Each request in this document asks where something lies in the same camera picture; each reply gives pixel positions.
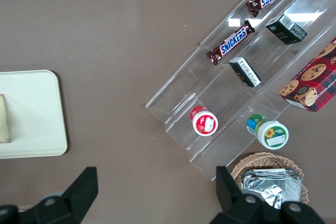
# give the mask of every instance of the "acrylic shelf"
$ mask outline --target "acrylic shelf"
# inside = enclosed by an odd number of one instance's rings
[[[202,41],[146,105],[164,123],[167,134],[186,149],[189,161],[209,179],[215,178],[216,166],[229,165],[255,140],[246,130],[247,119],[255,113],[276,119],[289,106],[279,90],[314,57],[311,54],[336,36],[335,0],[276,0],[254,19],[246,2]],[[302,42],[284,45],[265,27],[281,13],[308,33]],[[257,29],[215,66],[206,53],[241,25],[232,25],[230,19],[253,20]],[[241,82],[228,65],[236,56],[249,61],[262,80],[260,85],[250,88]],[[190,112],[197,105],[204,105],[218,118],[218,130],[212,136],[199,136],[192,127]]]

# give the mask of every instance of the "plastic container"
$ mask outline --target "plastic container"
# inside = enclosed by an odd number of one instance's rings
[[[275,120],[268,120],[262,114],[254,114],[247,120],[247,130],[270,150],[283,147],[288,141],[287,128]]]
[[[196,133],[200,136],[210,136],[218,128],[217,117],[204,106],[196,106],[190,112],[190,120]]]

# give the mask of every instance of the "wicker basket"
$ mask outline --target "wicker basket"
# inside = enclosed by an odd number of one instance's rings
[[[241,176],[249,169],[270,169],[270,168],[291,168],[293,169],[301,178],[304,176],[302,170],[294,164],[293,161],[274,155],[267,152],[259,152],[249,155],[242,159],[233,169],[232,177],[236,181],[239,188],[241,188]],[[302,185],[301,190],[301,203],[307,204],[308,191]]]

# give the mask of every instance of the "cookie image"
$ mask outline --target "cookie image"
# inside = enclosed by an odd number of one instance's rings
[[[296,87],[298,86],[299,81],[298,80],[294,80],[294,81],[290,81],[286,86],[283,87],[283,89],[280,90],[280,94],[285,97],[288,94],[290,94],[291,92],[294,91],[294,89],[296,89]]]
[[[336,48],[336,43],[327,44],[327,46],[318,55],[315,56],[315,59],[319,59],[319,58],[322,58],[323,56],[326,56],[335,48]]]
[[[294,99],[305,106],[312,106],[316,99],[317,99],[317,91],[315,88],[308,88],[303,87],[305,90],[307,90],[305,93],[301,94],[302,92],[298,92],[298,94],[295,95]]]
[[[311,68],[307,69],[303,75],[301,76],[302,81],[310,81],[315,79],[316,77],[320,76],[327,66],[325,64],[317,64],[312,66]]]
[[[330,59],[330,63],[331,64],[334,64],[336,62],[336,57],[332,57],[331,59]]]

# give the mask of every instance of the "brown floor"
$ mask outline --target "brown floor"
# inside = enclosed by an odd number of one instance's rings
[[[0,71],[49,69],[60,79],[65,155],[0,161],[0,204],[33,205],[97,166],[99,195],[83,223],[209,223],[215,183],[145,108],[241,0],[0,0]],[[305,174],[310,203],[336,223],[336,99],[287,110],[275,153]],[[247,152],[265,151],[254,143]]]

